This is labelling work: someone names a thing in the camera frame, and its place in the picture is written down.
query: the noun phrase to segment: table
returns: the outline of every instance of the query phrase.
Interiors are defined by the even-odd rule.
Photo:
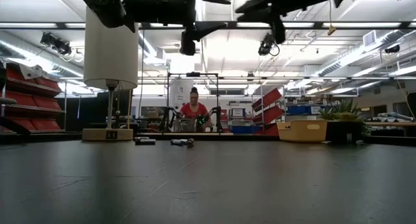
[[[0,223],[415,223],[416,148],[0,147]]]

